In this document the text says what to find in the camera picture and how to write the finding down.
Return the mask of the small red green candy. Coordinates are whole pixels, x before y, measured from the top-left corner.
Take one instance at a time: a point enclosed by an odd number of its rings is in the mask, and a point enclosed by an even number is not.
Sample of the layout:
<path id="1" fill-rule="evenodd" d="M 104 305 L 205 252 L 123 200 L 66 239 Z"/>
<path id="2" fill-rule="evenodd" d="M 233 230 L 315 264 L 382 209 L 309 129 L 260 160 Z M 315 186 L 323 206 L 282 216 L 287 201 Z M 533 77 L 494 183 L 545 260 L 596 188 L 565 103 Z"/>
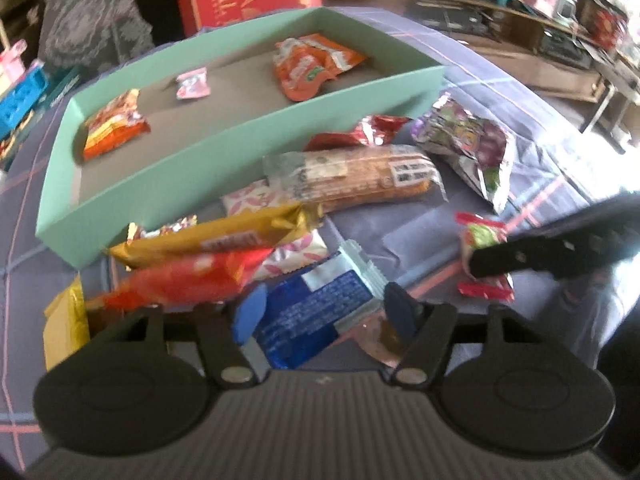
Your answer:
<path id="1" fill-rule="evenodd" d="M 508 240 L 503 222 L 459 211 L 456 221 L 461 226 L 461 261 L 465 277 L 458 283 L 462 296 L 491 301 L 514 299 L 511 275 L 499 262 L 498 246 Z"/>

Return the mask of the toy kitchen playset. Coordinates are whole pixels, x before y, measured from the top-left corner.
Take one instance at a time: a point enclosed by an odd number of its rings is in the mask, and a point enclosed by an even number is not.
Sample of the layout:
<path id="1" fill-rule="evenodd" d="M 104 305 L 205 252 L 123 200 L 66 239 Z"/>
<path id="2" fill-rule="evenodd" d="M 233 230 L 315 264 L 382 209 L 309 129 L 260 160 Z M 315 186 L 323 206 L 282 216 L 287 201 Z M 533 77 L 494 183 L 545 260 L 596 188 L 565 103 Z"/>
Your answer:
<path id="1" fill-rule="evenodd" d="M 43 115 L 60 102 L 64 96 L 80 86 L 84 77 L 78 67 L 63 68 L 50 74 L 43 62 L 35 59 L 25 68 L 22 55 L 26 52 L 24 39 L 1 53 L 1 80 L 23 73 L 1 95 L 1 170 L 8 172 L 17 152 L 26 142 L 32 129 Z"/>

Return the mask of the yellow snack pack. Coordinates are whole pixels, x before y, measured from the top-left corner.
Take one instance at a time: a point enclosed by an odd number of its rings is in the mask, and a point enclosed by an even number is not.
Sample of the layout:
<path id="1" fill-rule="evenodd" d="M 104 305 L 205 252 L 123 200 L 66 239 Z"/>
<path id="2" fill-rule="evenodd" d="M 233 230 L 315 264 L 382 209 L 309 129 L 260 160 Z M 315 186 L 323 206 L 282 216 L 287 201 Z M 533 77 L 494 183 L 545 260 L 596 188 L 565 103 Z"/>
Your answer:
<path id="1" fill-rule="evenodd" d="M 80 275 L 44 309 L 42 333 L 44 365 L 52 370 L 90 340 L 84 290 Z"/>

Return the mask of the dark brown candy wrapper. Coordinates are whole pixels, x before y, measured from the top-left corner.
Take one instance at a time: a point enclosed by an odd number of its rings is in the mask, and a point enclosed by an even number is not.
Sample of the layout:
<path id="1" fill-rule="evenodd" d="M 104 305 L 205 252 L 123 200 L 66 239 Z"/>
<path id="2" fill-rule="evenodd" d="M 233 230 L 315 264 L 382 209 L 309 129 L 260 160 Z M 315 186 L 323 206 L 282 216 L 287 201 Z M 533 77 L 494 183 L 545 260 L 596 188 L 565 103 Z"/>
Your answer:
<path id="1" fill-rule="evenodd" d="M 371 316 L 352 331 L 352 339 L 370 358 L 388 368 L 396 368 L 408 347 L 384 316 Z"/>

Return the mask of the golden long snack bar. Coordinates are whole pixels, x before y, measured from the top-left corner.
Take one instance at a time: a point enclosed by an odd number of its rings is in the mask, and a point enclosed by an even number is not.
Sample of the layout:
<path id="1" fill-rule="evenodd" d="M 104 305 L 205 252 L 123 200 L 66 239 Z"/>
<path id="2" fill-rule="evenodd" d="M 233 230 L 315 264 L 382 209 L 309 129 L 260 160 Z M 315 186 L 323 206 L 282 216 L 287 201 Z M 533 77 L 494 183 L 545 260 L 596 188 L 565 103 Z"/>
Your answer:
<path id="1" fill-rule="evenodd" d="M 290 203 L 199 223 L 163 236 L 123 242 L 108 248 L 107 253 L 137 269 L 203 252 L 275 248 L 317 229 L 322 217 L 320 204 Z"/>

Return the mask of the orange white snack pack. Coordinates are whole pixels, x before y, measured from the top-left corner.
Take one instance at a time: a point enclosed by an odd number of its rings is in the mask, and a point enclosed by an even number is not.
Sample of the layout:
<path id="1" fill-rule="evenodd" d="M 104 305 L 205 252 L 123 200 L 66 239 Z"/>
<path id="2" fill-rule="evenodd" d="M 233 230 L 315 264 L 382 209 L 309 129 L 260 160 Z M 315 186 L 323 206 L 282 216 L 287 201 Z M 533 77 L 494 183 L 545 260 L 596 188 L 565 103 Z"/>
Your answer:
<path id="1" fill-rule="evenodd" d="M 320 34 L 303 36 L 300 41 L 333 76 L 346 73 L 367 59 L 364 54 Z"/>

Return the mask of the clear biscuit roll pack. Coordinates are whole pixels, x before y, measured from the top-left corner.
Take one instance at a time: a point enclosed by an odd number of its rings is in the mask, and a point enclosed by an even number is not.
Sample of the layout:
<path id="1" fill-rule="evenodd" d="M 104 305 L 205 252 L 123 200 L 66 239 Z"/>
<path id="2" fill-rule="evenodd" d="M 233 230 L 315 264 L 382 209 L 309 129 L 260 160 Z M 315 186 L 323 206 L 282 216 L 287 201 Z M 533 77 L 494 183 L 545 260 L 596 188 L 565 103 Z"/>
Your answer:
<path id="1" fill-rule="evenodd" d="M 325 212 L 411 200 L 432 191 L 446 196 L 434 162 L 406 144 L 268 155 L 264 171 L 272 188 Z"/>

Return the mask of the wooden tv cabinet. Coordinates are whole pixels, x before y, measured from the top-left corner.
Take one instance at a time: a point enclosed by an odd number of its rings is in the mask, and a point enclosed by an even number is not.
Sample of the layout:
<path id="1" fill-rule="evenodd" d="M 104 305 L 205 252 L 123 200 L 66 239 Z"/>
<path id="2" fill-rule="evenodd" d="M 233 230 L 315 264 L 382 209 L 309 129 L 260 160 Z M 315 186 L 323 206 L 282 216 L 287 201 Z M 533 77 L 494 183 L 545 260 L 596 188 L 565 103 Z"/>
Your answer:
<path id="1" fill-rule="evenodd" d="M 590 103 L 580 130 L 600 127 L 621 152 L 639 144 L 639 85 L 583 32 L 489 0 L 324 2 L 377 6 L 443 32 L 546 98 Z"/>

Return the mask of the purple grape gummy bag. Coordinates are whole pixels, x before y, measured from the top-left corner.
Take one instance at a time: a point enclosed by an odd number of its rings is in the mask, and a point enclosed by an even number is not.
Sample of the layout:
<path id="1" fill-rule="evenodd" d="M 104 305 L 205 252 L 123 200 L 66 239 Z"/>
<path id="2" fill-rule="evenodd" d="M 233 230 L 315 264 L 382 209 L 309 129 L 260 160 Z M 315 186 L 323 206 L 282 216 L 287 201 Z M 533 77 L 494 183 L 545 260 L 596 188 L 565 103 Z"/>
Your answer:
<path id="1" fill-rule="evenodd" d="M 471 113 L 445 92 L 416 119 L 411 135 L 422 151 L 441 157 L 495 214 L 502 214 L 516 155 L 508 130 Z"/>

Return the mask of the blue white wafer pack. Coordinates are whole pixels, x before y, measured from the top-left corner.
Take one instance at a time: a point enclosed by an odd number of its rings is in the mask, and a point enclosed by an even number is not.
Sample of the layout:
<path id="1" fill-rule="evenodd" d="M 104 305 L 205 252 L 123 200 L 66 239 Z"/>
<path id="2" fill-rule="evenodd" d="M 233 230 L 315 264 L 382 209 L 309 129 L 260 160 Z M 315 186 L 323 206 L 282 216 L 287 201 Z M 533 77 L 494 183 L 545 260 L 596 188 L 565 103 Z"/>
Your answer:
<path id="1" fill-rule="evenodd" d="M 388 279 L 354 240 L 270 287 L 254 338 L 270 366 L 295 370 L 382 308 Z"/>

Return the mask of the orange sauce snack bag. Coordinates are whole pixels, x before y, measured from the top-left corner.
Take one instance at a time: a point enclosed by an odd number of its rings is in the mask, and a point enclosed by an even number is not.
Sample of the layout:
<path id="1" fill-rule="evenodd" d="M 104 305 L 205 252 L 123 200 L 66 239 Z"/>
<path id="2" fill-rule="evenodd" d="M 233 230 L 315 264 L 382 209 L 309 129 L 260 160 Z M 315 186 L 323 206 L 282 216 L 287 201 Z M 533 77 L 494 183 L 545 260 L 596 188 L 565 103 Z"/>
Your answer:
<path id="1" fill-rule="evenodd" d="M 322 84 L 336 79 L 303 41 L 288 38 L 277 44 L 273 69 L 283 94 L 292 102 L 316 96 Z"/>

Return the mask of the grey lace cushion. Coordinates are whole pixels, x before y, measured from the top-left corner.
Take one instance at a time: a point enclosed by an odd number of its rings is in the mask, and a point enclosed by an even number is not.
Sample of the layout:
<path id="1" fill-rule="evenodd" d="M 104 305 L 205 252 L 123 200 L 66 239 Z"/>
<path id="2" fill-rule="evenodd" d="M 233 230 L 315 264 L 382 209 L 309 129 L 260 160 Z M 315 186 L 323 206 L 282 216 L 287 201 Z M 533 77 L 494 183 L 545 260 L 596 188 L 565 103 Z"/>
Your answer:
<path id="1" fill-rule="evenodd" d="M 38 58 L 48 70 L 93 78 L 154 48 L 136 0 L 47 0 Z"/>

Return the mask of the Hello Kitty floral packet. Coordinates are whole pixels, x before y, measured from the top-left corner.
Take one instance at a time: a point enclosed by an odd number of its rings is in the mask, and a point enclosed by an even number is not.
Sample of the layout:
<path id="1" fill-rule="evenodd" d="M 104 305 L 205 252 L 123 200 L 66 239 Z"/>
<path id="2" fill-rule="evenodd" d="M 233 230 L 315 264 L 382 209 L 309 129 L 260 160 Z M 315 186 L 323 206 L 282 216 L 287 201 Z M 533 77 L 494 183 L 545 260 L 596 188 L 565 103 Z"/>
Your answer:
<path id="1" fill-rule="evenodd" d="M 126 241 L 132 242 L 133 240 L 143 240 L 144 238 L 153 238 L 163 236 L 175 232 L 179 232 L 183 229 L 196 226 L 198 224 L 198 216 L 192 214 L 192 216 L 182 217 L 174 222 L 166 223 L 154 230 L 145 229 L 140 224 L 130 222 L 127 228 Z"/>

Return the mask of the green cardboard tray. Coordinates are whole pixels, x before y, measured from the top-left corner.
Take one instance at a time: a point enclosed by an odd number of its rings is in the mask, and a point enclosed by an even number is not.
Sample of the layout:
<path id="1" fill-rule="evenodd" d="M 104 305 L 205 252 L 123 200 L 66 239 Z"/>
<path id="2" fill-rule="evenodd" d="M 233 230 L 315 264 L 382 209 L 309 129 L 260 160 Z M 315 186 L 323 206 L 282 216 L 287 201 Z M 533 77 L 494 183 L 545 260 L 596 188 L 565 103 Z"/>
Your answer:
<path id="1" fill-rule="evenodd" d="M 318 32 L 367 59 L 293 103 L 274 76 L 276 45 Z M 210 95 L 178 100 L 176 77 L 207 68 Z M 82 268 L 130 222 L 155 228 L 262 175 L 268 154 L 297 151 L 316 133 L 347 130 L 373 114 L 413 116 L 435 101 L 444 66 L 354 14 L 327 8 L 281 12 L 157 50 L 75 93 L 66 104 L 44 178 L 37 237 Z M 91 162 L 84 122 L 139 89 L 151 132 Z"/>

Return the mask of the red foil snack packet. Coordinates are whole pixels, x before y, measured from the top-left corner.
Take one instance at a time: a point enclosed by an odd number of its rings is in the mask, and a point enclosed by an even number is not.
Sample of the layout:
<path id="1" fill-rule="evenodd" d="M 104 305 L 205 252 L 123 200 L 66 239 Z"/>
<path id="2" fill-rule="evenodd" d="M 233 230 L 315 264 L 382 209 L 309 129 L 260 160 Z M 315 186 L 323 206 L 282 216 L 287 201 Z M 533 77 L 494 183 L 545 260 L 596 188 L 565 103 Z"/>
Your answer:
<path id="1" fill-rule="evenodd" d="M 306 144 L 305 152 L 336 150 L 337 148 L 377 148 L 391 144 L 400 129 L 412 122 L 409 117 L 370 115 L 360 119 L 350 131 L 324 132 L 313 136 Z"/>

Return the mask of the red Skittles bag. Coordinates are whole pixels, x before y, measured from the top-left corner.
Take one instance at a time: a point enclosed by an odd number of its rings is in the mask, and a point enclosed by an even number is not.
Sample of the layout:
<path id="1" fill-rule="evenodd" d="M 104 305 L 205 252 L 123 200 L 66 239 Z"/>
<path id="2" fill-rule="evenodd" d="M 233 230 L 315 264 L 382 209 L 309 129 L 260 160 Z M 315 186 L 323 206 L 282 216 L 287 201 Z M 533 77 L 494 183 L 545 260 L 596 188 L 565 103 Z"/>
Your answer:
<path id="1" fill-rule="evenodd" d="M 208 252 L 137 269 L 111 292 L 87 301 L 86 309 L 132 311 L 152 304 L 225 302 L 239 296 L 271 253 L 270 248 Z"/>

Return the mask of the orange striped chips bag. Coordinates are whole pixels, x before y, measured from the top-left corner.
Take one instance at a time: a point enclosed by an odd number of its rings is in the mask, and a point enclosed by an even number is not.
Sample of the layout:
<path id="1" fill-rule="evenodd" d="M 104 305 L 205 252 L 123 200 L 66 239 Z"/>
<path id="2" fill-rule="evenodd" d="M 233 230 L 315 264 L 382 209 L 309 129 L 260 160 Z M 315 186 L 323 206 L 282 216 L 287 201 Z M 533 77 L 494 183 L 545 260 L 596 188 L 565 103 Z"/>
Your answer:
<path id="1" fill-rule="evenodd" d="M 85 120 L 87 137 L 82 150 L 85 162 L 151 132 L 151 126 L 138 110 L 139 96 L 139 89 L 127 90 Z"/>

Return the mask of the small pink candy packet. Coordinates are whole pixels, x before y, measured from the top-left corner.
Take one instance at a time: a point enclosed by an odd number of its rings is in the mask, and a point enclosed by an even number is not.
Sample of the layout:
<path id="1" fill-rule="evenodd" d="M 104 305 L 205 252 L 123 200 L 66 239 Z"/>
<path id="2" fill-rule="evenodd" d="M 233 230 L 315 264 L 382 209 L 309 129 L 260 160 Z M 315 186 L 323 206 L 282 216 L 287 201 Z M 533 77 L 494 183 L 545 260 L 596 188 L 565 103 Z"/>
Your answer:
<path id="1" fill-rule="evenodd" d="M 196 68 L 178 75 L 176 84 L 178 86 L 176 97 L 181 101 L 206 98 L 210 95 L 206 67 Z"/>

